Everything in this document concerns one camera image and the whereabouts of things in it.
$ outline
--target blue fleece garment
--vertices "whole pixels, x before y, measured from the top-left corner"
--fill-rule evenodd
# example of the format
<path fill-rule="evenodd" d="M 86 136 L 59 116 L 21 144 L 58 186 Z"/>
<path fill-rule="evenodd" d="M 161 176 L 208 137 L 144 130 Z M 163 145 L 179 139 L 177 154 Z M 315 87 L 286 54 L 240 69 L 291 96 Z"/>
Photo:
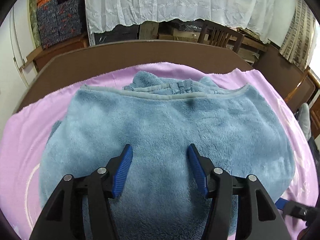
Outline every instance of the blue fleece garment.
<path fill-rule="evenodd" d="M 295 165 L 288 138 L 264 98 L 251 85 L 217 93 L 218 88 L 179 82 L 145 92 L 82 87 L 43 153 L 42 206 L 65 174 L 89 175 L 127 143 L 132 164 L 122 195 L 110 201 L 120 239 L 201 238 L 211 200 L 197 190 L 186 156 L 190 143 L 232 175 L 255 174 L 276 201 Z M 194 92 L 196 86 L 205 92 Z M 230 233 L 236 220 L 234 198 Z"/>

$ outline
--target patterned curtain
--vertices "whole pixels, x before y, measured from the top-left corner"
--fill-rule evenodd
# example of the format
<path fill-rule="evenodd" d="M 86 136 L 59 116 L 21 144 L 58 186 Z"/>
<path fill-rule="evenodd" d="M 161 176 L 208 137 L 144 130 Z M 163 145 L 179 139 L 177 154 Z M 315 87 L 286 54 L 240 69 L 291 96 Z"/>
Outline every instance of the patterned curtain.
<path fill-rule="evenodd" d="M 290 28 L 280 49 L 280 54 L 301 70 L 307 67 L 316 18 L 304 0 L 297 0 Z"/>

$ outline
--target silver screw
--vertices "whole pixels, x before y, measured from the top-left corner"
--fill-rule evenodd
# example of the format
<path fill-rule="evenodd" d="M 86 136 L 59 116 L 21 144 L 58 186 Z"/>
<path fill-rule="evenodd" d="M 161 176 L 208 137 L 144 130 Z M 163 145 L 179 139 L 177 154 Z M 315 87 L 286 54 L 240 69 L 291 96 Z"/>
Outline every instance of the silver screw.
<path fill-rule="evenodd" d="M 98 172 L 99 174 L 105 174 L 106 171 L 107 171 L 107 169 L 106 169 L 105 167 L 101 167 L 101 168 L 99 168 L 99 169 L 97 170 L 97 172 Z"/>
<path fill-rule="evenodd" d="M 257 177 L 254 176 L 254 175 L 249 175 L 249 180 L 251 180 L 251 181 L 256 181 L 256 180 L 257 180 Z"/>
<path fill-rule="evenodd" d="M 70 175 L 70 174 L 67 174 L 67 175 L 65 175 L 64 177 L 63 177 L 63 180 L 64 181 L 69 181 L 69 180 L 71 180 L 72 179 L 72 175 Z"/>
<path fill-rule="evenodd" d="M 214 168 L 214 173 L 217 173 L 217 174 L 221 174 L 223 173 L 223 170 L 221 168 Z"/>

